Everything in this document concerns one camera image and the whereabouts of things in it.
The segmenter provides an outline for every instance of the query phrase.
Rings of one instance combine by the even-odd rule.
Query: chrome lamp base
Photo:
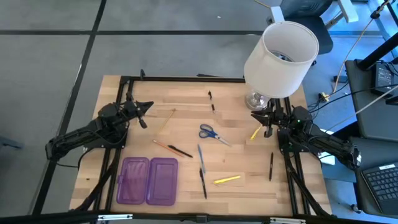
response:
[[[245,97],[246,106],[252,111],[259,111],[267,107],[269,98],[255,91],[250,92]]]

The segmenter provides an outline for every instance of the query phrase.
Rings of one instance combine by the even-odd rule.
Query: wooden tabletop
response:
[[[104,76],[94,112],[114,102],[120,76]],[[208,91],[213,95],[216,113],[210,106]],[[134,82],[133,95],[138,101],[154,101],[144,117],[148,125],[142,129],[137,120],[131,121],[126,147],[121,154],[118,175],[125,157],[173,157],[178,160],[177,199],[170,207],[122,205],[116,202],[115,187],[111,210],[138,213],[207,213],[211,215],[292,215],[285,164],[279,152],[277,135],[263,137],[265,127],[257,138],[250,140],[259,123],[250,116],[244,96],[244,83],[210,82]],[[307,106],[302,86],[290,97],[294,106]],[[175,113],[157,134],[172,109]],[[201,124],[211,125],[232,146],[198,136]],[[153,139],[172,144],[193,155],[179,157],[154,144]],[[208,198],[203,196],[199,176],[200,144],[205,161],[205,183]],[[274,153],[272,181],[269,163]],[[98,182],[104,149],[94,149],[81,162],[70,208],[79,206]],[[319,161],[308,153],[301,153],[305,183],[317,202],[331,213],[329,199]],[[240,175],[241,178],[215,185],[214,180]],[[101,207],[108,186],[104,188]],[[302,212],[300,191],[296,186],[297,203]]]

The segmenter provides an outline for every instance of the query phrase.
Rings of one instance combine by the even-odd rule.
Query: office chair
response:
[[[358,15],[350,0],[339,0],[341,13],[326,24],[320,17],[332,4],[333,0],[283,0],[280,6],[271,7],[270,22],[292,21],[309,28],[319,41],[319,53],[329,53],[333,41],[328,29],[343,17],[346,22],[358,21]]]

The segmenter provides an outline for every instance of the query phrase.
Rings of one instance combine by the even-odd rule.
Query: pencil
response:
[[[172,109],[172,112],[170,113],[169,117],[163,122],[162,126],[159,128],[159,130],[157,131],[156,134],[159,134],[161,132],[161,130],[164,128],[164,126],[167,124],[167,122],[169,121],[169,119],[172,117],[172,115],[174,114],[175,108]]]
[[[222,184],[224,182],[227,182],[227,181],[230,181],[230,180],[236,180],[236,179],[239,179],[239,178],[241,178],[240,175],[237,175],[237,176],[234,176],[234,177],[228,177],[228,178],[224,178],[224,179],[221,179],[221,180],[216,180],[216,181],[214,181],[214,184]]]
[[[253,135],[250,137],[250,140],[254,140],[257,136],[257,133],[260,131],[262,127],[262,124],[260,124],[260,126],[256,129],[256,131],[253,133]]]
[[[153,142],[156,143],[156,144],[158,144],[158,145],[160,145],[160,146],[162,146],[163,148],[168,149],[168,150],[170,150],[170,151],[176,153],[177,155],[183,157],[181,153],[179,153],[179,152],[177,152],[177,151],[174,151],[173,149],[171,149],[171,148],[167,147],[166,145],[164,145],[164,144],[162,144],[162,143],[156,141],[155,139],[153,140]]]

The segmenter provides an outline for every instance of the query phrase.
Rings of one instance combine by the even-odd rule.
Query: lamp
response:
[[[296,22],[276,22],[262,34],[244,64],[244,79],[252,88],[250,110],[261,110],[270,98],[285,98],[300,86],[318,55],[315,34]]]

